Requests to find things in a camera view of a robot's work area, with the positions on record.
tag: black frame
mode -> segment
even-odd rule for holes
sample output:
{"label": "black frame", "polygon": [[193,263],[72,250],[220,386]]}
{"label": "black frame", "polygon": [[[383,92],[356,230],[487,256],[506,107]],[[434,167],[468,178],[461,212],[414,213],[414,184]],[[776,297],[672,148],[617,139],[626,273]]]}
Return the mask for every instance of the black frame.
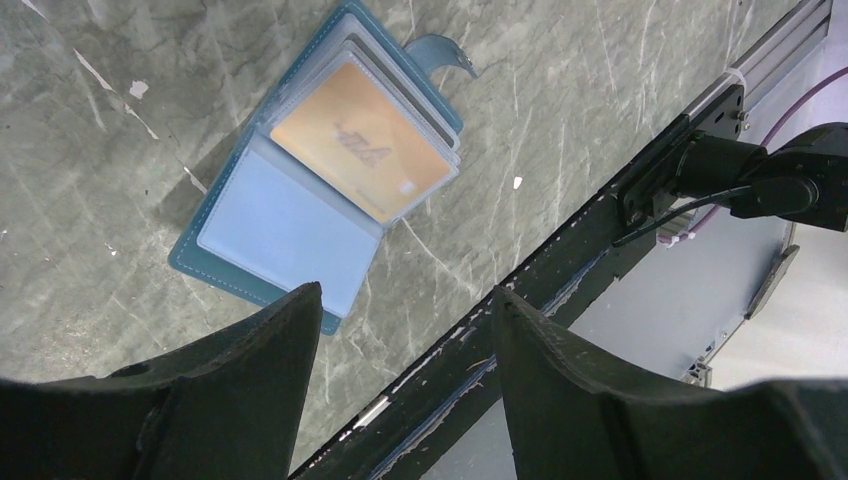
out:
{"label": "black frame", "polygon": [[[653,235],[610,244],[634,218],[668,210],[678,147],[696,131],[737,138],[743,97],[744,89],[732,85],[694,118],[678,116],[500,285],[570,326],[655,246]],[[407,480],[427,472],[501,397],[491,304],[490,292],[383,391],[384,411],[366,426],[352,419],[289,478]]]}

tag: black cable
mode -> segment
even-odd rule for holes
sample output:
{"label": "black cable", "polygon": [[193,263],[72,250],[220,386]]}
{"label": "black cable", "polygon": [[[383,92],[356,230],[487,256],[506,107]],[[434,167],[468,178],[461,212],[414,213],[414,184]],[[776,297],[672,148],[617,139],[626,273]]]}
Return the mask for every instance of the black cable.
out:
{"label": "black cable", "polygon": [[666,212],[665,215],[654,220],[651,223],[642,225],[641,227],[637,228],[636,230],[633,230],[630,233],[624,234],[618,240],[614,240],[612,242],[612,246],[618,248],[618,247],[621,247],[623,245],[626,245],[626,244],[632,242],[633,240],[636,240],[637,238],[641,237],[642,235],[645,235],[646,233],[653,231],[653,230],[656,230],[657,228],[665,225],[666,223],[670,222],[675,217],[679,216],[681,213],[685,213],[685,212],[688,212],[689,210],[694,210],[698,207],[703,207],[704,205],[709,205],[711,203],[718,203],[718,202],[721,202],[723,200],[727,200],[729,198],[734,198],[734,197],[738,197],[738,196],[741,196],[741,195],[745,195],[747,193],[750,193],[751,191],[753,191],[753,187],[751,187],[750,185],[745,185],[743,187],[731,188],[729,190],[724,190],[722,192],[714,193],[712,195],[707,195],[706,197],[699,198],[697,200],[693,200],[693,201],[687,203],[686,205],[680,206],[680,207],[675,208],[673,210],[669,210],[668,212]]}

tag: white wall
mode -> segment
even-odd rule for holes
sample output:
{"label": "white wall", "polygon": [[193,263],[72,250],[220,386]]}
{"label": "white wall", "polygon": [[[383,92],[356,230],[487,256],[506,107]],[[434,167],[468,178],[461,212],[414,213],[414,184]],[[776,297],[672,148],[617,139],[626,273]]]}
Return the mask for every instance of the white wall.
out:
{"label": "white wall", "polygon": [[[798,97],[848,65],[848,0],[835,0],[823,45],[751,111],[743,140],[759,142]],[[822,123],[848,122],[848,77],[799,111],[769,150]],[[759,315],[710,362],[714,388],[775,377],[848,377],[848,234],[798,226],[801,250]]]}

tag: blue wallet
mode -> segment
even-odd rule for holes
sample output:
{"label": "blue wallet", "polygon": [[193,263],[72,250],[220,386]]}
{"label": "blue wallet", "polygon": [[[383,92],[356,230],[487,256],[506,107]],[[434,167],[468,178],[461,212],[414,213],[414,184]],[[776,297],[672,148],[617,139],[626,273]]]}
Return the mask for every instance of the blue wallet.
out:
{"label": "blue wallet", "polygon": [[474,76],[453,41],[425,35],[406,50],[358,1],[342,2],[248,121],[221,173],[168,256],[187,275],[266,306],[319,281],[321,331],[336,332],[353,306],[386,225],[376,222],[261,132],[280,92],[347,15],[379,42],[454,135],[462,120],[429,73],[458,66]]}

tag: gray marble surface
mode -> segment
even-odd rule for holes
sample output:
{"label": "gray marble surface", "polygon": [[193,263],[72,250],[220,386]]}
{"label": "gray marble surface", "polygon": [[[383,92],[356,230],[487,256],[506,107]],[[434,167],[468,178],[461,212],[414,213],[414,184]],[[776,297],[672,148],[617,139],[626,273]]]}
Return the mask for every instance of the gray marble surface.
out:
{"label": "gray marble surface", "polygon": [[[321,339],[295,464],[795,3],[366,1],[401,41],[457,39],[481,75],[434,75],[465,119],[461,174],[388,232]],[[255,310],[166,255],[331,5],[2,1],[0,375],[104,375]]]}

